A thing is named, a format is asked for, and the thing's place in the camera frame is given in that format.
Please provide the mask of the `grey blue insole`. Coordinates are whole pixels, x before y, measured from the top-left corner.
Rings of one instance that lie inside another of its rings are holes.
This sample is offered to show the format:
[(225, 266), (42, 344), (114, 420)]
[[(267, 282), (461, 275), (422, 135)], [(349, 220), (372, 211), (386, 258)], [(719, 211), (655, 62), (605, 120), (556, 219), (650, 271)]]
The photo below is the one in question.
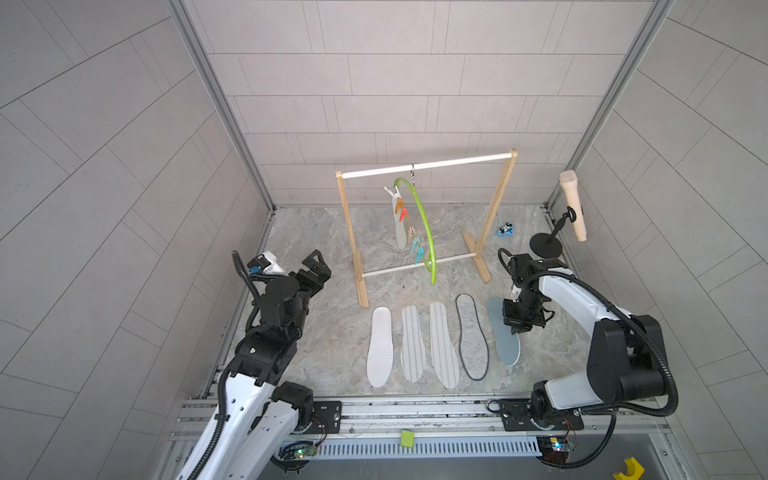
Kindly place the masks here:
[(490, 297), (485, 306), (500, 361), (504, 365), (512, 367), (520, 358), (520, 339), (516, 333), (512, 332), (512, 328), (504, 323), (503, 299)]

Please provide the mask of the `dark grey felt insole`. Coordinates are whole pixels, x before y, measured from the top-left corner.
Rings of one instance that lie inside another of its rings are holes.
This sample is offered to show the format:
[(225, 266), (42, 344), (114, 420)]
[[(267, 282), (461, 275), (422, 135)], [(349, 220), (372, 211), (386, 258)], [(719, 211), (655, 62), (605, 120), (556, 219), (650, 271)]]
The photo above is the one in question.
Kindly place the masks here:
[(461, 363), (472, 381), (481, 381), (489, 369), (490, 353), (476, 303), (471, 295), (462, 293), (456, 297), (455, 305), (459, 318)]

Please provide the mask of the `wooden clothes rack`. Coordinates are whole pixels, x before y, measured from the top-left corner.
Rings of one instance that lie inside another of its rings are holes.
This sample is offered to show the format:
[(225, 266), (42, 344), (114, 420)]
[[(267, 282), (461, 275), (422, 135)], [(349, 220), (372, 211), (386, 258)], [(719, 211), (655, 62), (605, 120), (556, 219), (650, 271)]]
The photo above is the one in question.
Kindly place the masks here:
[[(416, 190), (414, 180), (408, 181), (402, 177), (398, 177), (393, 183), (393, 188), (395, 189), (395, 191), (391, 192), (390, 190), (387, 190), (387, 192), (390, 193), (393, 198), (395, 198), (396, 193), (399, 192), (399, 187), (401, 185), (404, 185), (409, 189), (414, 201), (416, 202), (416, 206), (418, 208), (419, 214), (422, 219), (422, 223), (424, 225), (425, 234), (427, 238), (427, 245), (429, 248), (429, 254), (423, 257), (423, 261), (412, 263), (409, 265), (402, 265), (402, 266), (385, 268), (380, 270), (373, 270), (373, 271), (364, 270), (362, 254), (356, 244), (348, 198), (345, 190), (346, 180), (367, 178), (367, 177), (374, 177), (374, 176), (381, 176), (381, 175), (391, 175), (391, 174), (402, 173), (402, 172), (415, 173), (416, 171), (419, 171), (419, 170), (431, 170), (431, 169), (454, 167), (454, 166), (461, 166), (461, 165), (488, 163), (488, 162), (500, 161), (500, 160), (504, 160), (505, 163), (498, 177), (498, 181), (489, 205), (489, 210), (487, 212), (486, 219), (485, 219), (480, 236), (478, 238), (475, 238), (470, 232), (464, 231), (462, 233), (462, 237), (468, 248), (467, 253), (450, 256), (450, 257), (444, 257), (444, 258), (438, 258), (436, 256), (434, 237), (431, 231), (431, 227), (429, 225), (429, 220), (426, 215), (424, 205), (421, 202), (418, 192)], [(437, 280), (437, 266), (440, 263), (453, 262), (453, 261), (457, 261), (464, 258), (473, 259), (474, 265), (478, 270), (481, 280), (483, 281), (484, 284), (488, 284), (491, 281), (492, 276), (487, 266), (487, 263), (483, 257), (484, 247), (489, 238), (491, 228), (493, 227), (493, 224), (494, 224), (495, 216), (502, 203), (504, 193), (511, 179), (512, 172), (513, 172), (514, 166), (517, 163), (517, 160), (518, 160), (518, 151), (516, 149), (512, 149), (508, 153), (500, 153), (500, 154), (493, 154), (493, 155), (433, 161), (433, 162), (423, 162), (423, 163), (416, 163), (416, 164), (411, 163), (407, 165), (399, 165), (399, 166), (393, 166), (393, 167), (359, 170), (359, 171), (351, 171), (351, 172), (337, 171), (335, 173), (335, 178), (336, 178), (338, 189), (339, 189), (344, 218), (345, 218), (346, 227), (348, 231), (349, 242), (352, 250), (355, 286), (356, 286), (359, 305), (363, 308), (370, 307), (370, 303), (368, 299), (368, 291), (367, 291), (367, 286), (365, 282), (366, 278), (387, 274), (387, 273), (394, 273), (397, 271), (409, 270), (409, 269), (417, 268), (419, 266), (424, 266), (427, 269), (427, 271), (430, 273), (430, 284), (435, 285)]]

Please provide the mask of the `white striped insole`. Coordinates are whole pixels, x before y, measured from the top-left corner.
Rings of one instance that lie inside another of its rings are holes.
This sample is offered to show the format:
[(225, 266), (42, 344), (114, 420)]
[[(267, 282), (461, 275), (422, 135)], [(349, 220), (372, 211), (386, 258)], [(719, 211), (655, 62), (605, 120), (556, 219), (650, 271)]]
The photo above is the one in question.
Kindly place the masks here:
[(426, 350), (421, 335), (418, 309), (414, 305), (403, 308), (401, 364), (405, 379), (417, 383), (424, 373)]
[(459, 384), (460, 369), (449, 335), (446, 307), (443, 303), (433, 302), (429, 305), (429, 313), (433, 368), (441, 384), (453, 389)]

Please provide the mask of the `white textured foam insole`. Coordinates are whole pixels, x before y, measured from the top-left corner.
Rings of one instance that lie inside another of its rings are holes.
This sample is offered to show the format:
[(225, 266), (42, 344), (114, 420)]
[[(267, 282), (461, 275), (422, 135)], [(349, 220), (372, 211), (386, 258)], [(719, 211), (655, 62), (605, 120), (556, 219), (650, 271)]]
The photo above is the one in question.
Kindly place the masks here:
[(366, 373), (370, 385), (385, 385), (393, 367), (392, 315), (387, 307), (377, 307), (371, 319)]

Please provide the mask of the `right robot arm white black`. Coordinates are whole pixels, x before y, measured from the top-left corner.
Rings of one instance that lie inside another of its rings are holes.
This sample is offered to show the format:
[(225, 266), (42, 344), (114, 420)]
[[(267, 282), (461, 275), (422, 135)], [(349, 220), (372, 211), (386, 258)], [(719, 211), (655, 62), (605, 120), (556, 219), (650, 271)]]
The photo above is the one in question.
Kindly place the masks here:
[(680, 395), (671, 372), (663, 332), (650, 315), (634, 315), (576, 277), (558, 259), (535, 260), (501, 248), (499, 261), (519, 292), (498, 308), (513, 334), (545, 327), (557, 303), (590, 336), (585, 367), (559, 379), (537, 382), (527, 401), (510, 413), (518, 423), (553, 429), (569, 414), (626, 409), (653, 417), (676, 412)]

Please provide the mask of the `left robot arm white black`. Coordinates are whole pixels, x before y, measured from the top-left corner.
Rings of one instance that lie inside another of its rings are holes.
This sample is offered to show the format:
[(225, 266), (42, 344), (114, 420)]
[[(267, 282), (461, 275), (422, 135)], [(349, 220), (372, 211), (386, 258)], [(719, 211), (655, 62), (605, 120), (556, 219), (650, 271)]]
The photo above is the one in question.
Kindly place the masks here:
[(289, 442), (312, 425), (327, 435), (313, 412), (311, 388), (282, 376), (298, 350), (310, 299), (331, 278), (319, 250), (297, 271), (285, 272), (265, 251), (244, 263), (232, 253), (235, 271), (253, 296), (245, 336), (217, 381), (217, 407), (179, 474), (182, 479), (255, 479), (272, 464), (299, 473), (323, 444)]

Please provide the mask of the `black microphone stand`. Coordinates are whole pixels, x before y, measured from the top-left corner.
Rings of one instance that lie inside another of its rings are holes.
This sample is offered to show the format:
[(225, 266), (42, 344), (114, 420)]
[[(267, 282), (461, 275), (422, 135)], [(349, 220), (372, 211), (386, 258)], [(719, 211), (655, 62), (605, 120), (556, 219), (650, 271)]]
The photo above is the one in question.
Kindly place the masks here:
[(543, 259), (560, 257), (563, 247), (562, 243), (557, 239), (557, 235), (568, 221), (574, 223), (577, 219), (577, 212), (568, 206), (566, 212), (555, 222), (551, 233), (537, 233), (530, 239), (529, 246), (533, 253)]

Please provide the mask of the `blue toy car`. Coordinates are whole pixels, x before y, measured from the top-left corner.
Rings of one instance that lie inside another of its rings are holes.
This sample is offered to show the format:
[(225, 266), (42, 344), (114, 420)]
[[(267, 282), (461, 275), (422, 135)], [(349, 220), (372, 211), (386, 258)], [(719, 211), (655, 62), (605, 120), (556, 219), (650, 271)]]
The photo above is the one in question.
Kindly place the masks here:
[(514, 233), (514, 226), (513, 226), (513, 224), (511, 222), (506, 222), (497, 231), (497, 235), (499, 237), (512, 236), (513, 233)]

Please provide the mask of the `beige wooden microphone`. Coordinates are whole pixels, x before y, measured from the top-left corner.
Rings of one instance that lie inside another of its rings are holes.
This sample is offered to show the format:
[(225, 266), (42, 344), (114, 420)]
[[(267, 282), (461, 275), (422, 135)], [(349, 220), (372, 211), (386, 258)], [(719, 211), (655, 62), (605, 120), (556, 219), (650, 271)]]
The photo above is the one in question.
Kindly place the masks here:
[(587, 241), (587, 229), (583, 218), (583, 209), (578, 191), (578, 177), (574, 170), (560, 173), (559, 184), (566, 198), (567, 206), (574, 212), (571, 216), (574, 233), (579, 242)]

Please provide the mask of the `circuit board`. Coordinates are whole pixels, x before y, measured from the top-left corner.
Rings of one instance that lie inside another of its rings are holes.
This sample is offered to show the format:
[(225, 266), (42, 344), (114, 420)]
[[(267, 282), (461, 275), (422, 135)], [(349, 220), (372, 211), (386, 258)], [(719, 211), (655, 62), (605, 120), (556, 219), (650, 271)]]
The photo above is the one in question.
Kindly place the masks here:
[(538, 436), (536, 438), (542, 462), (566, 464), (574, 450), (574, 444), (565, 436)]
[(317, 445), (311, 441), (298, 441), (286, 445), (280, 452), (283, 461), (303, 461), (316, 454)]

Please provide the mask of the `left circuit board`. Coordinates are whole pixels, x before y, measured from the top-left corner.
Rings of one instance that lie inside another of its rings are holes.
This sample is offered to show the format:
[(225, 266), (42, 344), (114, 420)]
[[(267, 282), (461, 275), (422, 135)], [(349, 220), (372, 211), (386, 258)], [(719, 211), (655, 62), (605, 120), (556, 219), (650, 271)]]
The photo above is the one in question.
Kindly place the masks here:
[(280, 452), (283, 461), (303, 461), (316, 454), (317, 445), (311, 441), (298, 441), (286, 445)]

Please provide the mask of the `green sticky block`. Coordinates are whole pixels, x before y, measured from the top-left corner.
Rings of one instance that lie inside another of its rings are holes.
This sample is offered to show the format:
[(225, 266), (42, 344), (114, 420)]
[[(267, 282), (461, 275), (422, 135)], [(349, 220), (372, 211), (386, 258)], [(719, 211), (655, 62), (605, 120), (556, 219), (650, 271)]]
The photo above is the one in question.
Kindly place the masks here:
[(415, 446), (415, 433), (410, 430), (402, 430), (400, 435), (400, 446), (406, 449), (413, 449)]

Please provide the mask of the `yellow plastic hook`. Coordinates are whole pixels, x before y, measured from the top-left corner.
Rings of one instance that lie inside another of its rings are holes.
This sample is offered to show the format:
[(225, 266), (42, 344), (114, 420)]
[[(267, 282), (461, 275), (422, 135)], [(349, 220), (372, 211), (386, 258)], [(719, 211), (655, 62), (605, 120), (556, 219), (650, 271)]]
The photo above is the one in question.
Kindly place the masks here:
[(624, 459), (625, 469), (612, 474), (614, 480), (640, 480), (646, 469), (635, 457)]

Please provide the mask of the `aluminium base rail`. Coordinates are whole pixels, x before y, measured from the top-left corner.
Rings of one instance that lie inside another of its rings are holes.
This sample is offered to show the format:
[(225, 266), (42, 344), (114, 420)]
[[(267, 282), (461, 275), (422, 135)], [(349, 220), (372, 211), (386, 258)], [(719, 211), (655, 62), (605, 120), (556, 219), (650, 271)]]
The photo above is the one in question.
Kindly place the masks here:
[[(410, 430), (424, 436), (470, 436), (470, 435), (505, 435), (528, 434), (546, 435), (564, 433), (566, 428), (583, 427), (577, 431), (582, 434), (602, 434), (609, 424), (607, 416), (579, 416), (571, 410), (574, 418), (546, 420), (538, 423), (546, 426), (551, 423), (557, 429), (545, 432), (537, 428), (531, 420), (515, 420), (511, 413), (496, 413), (493, 402), (504, 396), (362, 396), (315, 398), (314, 410), (323, 416), (329, 426), (329, 437), (336, 438), (374, 438), (399, 436), (401, 430)], [(210, 420), (217, 400), (192, 399), (183, 403), (176, 423), (171, 427), (169, 440), (194, 442), (200, 438)], [(644, 416), (637, 412), (620, 411), (617, 414), (616, 434), (656, 434), (671, 433), (668, 419)]]

